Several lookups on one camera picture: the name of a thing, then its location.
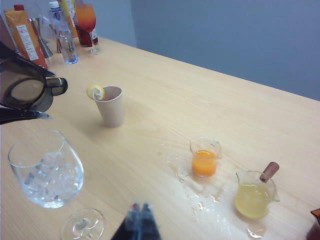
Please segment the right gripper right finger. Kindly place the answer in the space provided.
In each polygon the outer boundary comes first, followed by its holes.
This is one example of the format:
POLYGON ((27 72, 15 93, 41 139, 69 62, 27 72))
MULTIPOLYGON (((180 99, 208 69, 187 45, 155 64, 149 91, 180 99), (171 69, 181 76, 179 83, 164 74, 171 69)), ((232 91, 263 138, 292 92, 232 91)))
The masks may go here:
POLYGON ((161 240, 151 206, 145 202, 139 215, 138 240, 161 240))

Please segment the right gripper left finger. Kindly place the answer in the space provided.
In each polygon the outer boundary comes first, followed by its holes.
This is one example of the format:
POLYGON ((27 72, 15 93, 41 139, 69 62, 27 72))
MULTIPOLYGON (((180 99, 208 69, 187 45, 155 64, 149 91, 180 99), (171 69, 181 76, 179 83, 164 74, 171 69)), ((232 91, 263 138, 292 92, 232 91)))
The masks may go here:
POLYGON ((140 203, 135 198, 111 240, 135 240, 137 238, 140 209, 140 203))

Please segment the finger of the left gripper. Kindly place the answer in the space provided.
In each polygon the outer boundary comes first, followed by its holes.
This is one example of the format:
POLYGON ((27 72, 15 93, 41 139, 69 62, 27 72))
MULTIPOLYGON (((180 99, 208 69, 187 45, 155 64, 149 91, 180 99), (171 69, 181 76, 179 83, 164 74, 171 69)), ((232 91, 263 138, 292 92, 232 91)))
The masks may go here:
POLYGON ((7 47, 2 41, 0 42, 0 72, 12 72, 16 74, 42 73, 44 77, 54 77, 56 74, 50 70, 41 67, 34 62, 19 55, 14 50, 7 47))
POLYGON ((0 107, 0 124, 8 124, 18 121, 27 121, 27 120, 51 120, 52 117, 46 113, 46 109, 41 107, 31 107, 28 109, 15 109, 10 107, 0 107))

